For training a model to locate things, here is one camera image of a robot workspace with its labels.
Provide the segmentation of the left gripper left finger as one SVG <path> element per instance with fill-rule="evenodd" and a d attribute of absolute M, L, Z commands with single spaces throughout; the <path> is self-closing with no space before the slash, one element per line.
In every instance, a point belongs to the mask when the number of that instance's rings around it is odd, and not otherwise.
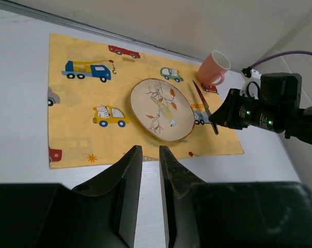
<path fill-rule="evenodd" d="M 0 247 L 133 247 L 142 155 L 133 146 L 72 189 L 0 184 Z"/>

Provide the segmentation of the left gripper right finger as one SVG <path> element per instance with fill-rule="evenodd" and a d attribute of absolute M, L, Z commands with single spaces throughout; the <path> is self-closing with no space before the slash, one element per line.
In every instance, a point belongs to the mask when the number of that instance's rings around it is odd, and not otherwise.
<path fill-rule="evenodd" d="M 312 247 L 312 191 L 298 182 L 207 183 L 159 148 L 167 247 Z"/>

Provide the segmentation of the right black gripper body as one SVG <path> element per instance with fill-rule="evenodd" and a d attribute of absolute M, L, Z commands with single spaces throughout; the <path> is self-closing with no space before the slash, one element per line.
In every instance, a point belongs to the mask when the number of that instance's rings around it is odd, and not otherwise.
<path fill-rule="evenodd" d="M 242 130 L 248 126 L 261 128 L 258 99 L 240 95 L 238 89 L 231 88 L 223 104 L 209 117 L 211 123 L 230 129 Z"/>

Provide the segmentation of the iridescent knife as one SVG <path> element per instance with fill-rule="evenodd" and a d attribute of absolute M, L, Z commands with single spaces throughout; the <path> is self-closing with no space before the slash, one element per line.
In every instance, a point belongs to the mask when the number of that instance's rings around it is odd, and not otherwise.
<path fill-rule="evenodd" d="M 208 120 L 209 120 L 210 124 L 211 124 L 212 127 L 213 127 L 213 131 L 214 131 L 214 133 L 215 133 L 216 135 L 218 135 L 218 134 L 219 134 L 219 130 L 218 130 L 218 128 L 217 128 L 217 125 L 216 125 L 214 122 L 212 122 L 211 119 L 210 119 L 212 113 L 211 113 L 210 110 L 209 110 L 209 105 L 208 105 L 208 103 L 206 102 L 206 99 L 204 98 L 204 96 L 203 96 L 201 90 L 199 89 L 199 87 L 198 87 L 198 85 L 195 83 L 195 81 L 193 81 L 193 84 L 194 84 L 194 86 L 195 86 L 195 88 L 196 88 L 196 90 L 197 90 L 197 92 L 198 92 L 198 95 L 199 95 L 201 101 L 202 101 L 202 104 L 203 104 L 203 106 L 204 106 L 205 112 L 206 112 L 206 114 L 207 114 L 207 116 L 208 116 Z"/>

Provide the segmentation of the pink mug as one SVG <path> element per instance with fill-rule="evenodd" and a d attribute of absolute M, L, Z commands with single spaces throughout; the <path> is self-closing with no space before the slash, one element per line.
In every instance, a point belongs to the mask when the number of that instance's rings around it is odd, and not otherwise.
<path fill-rule="evenodd" d="M 201 84 L 218 86 L 224 82 L 230 68 L 231 63 L 223 53 L 212 51 L 199 67 L 196 78 Z"/>

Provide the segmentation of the beige bird-pattern plate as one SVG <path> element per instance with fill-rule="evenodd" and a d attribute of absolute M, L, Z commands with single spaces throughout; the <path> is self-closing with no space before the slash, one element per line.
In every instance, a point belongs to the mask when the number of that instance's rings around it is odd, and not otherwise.
<path fill-rule="evenodd" d="M 130 93 L 130 107 L 142 127 L 165 142 L 184 139 L 195 126 L 187 98 L 161 79 L 147 78 L 137 83 Z"/>

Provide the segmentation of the yellow car-print placemat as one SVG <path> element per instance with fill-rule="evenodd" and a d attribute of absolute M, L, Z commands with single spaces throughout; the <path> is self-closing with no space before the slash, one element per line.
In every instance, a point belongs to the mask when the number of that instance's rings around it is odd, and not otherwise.
<path fill-rule="evenodd" d="M 51 34 L 49 44 L 48 130 L 52 168 L 112 164 L 132 146 L 144 161 L 156 161 L 159 147 L 179 158 L 242 154 L 235 131 L 216 135 L 193 81 L 198 66 L 110 45 Z M 150 134 L 130 107 L 132 88 L 147 78 L 175 86 L 195 116 L 191 134 L 176 142 Z"/>

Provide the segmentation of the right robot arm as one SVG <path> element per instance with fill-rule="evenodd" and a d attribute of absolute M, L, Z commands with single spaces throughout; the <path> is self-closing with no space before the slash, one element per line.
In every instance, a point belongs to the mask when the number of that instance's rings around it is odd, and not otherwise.
<path fill-rule="evenodd" d="M 258 99 L 230 89 L 224 103 L 209 120 L 219 126 L 242 130 L 255 126 L 284 133 L 312 145 L 312 106 L 300 108 L 302 77 L 297 73 L 267 73 L 260 78 Z"/>

